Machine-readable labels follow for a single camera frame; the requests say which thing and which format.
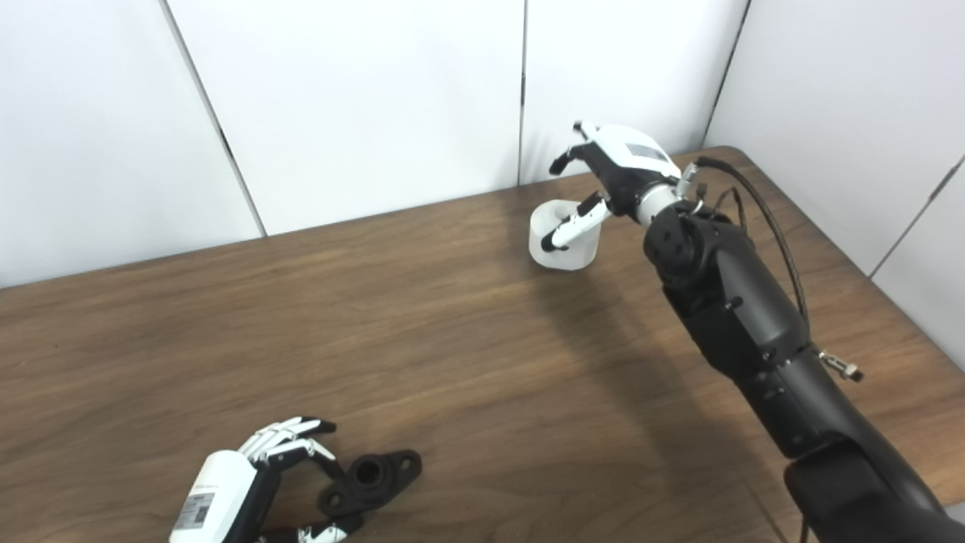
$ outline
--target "black metal part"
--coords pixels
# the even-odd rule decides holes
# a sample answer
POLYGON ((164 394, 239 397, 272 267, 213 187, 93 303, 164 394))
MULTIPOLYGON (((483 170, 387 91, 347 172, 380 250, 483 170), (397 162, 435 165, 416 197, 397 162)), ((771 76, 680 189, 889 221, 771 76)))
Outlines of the black metal part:
POLYGON ((703 356, 734 381, 787 458, 854 443, 899 500, 944 513, 825 371, 800 313, 738 226, 670 208, 654 218, 644 253, 703 356), (668 250, 678 243, 685 248, 668 250))
POLYGON ((910 506, 862 450, 841 441, 785 470, 785 484, 820 541, 951 543, 965 527, 944 514, 910 506))
POLYGON ((373 511, 392 501, 420 473, 422 458, 414 450, 360 456, 345 477, 318 495, 318 508, 331 519, 373 511))

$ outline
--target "barcode label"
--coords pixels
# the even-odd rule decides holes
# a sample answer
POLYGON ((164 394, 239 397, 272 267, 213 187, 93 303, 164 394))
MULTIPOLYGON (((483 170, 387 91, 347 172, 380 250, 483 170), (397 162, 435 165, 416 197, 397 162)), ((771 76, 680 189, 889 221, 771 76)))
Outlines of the barcode label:
POLYGON ((213 492, 188 496, 178 515, 175 529, 200 529, 204 526, 212 501, 214 501, 213 492))

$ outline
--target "wood grain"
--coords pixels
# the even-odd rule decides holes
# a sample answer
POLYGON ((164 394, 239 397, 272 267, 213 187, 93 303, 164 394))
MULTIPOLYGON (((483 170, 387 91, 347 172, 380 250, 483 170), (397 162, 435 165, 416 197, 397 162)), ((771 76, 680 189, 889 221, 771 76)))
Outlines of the wood grain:
MULTIPOLYGON (((965 499, 965 375, 746 157, 705 153, 771 202, 816 340, 868 373, 847 394, 942 501, 965 499)), ((359 542, 796 537, 784 459, 662 299, 639 226, 607 223, 584 271, 529 257, 532 209, 594 189, 578 176, 0 291, 0 539, 163 541, 211 451, 294 414, 338 422, 324 442, 345 461, 423 453, 359 542)), ((325 484, 289 472, 268 523, 320 518, 325 484)))

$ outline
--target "robotic hand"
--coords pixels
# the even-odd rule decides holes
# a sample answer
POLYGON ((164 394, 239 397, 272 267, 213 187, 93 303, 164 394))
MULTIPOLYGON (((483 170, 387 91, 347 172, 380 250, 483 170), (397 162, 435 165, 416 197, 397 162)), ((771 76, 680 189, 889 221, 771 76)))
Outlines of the robotic hand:
POLYGON ((238 450, 205 460, 178 515, 171 543, 336 543, 362 527, 359 513, 298 529, 260 534, 281 484, 281 473, 312 460, 333 480, 345 476, 335 455, 308 436, 332 433, 335 424, 296 416, 265 426, 238 450))
POLYGON ((543 250, 564 249, 589 230, 588 223, 610 215, 628 215, 646 228, 644 254, 676 316, 791 460, 785 483, 805 528, 821 541, 965 541, 965 527, 946 516, 927 485, 825 371, 851 381, 862 377, 854 365, 814 346, 789 249, 754 186, 726 162, 708 157, 681 174, 652 139, 633 129, 586 123, 574 129, 584 142, 557 158, 550 173, 584 160, 606 192, 588 198, 582 213, 578 209, 550 232, 543 250), (739 226, 720 213, 720 201, 712 208, 703 203, 705 186, 698 185, 696 202, 688 199, 692 178, 705 167, 730 174, 760 207, 785 257, 797 307, 747 236, 736 189, 739 226))

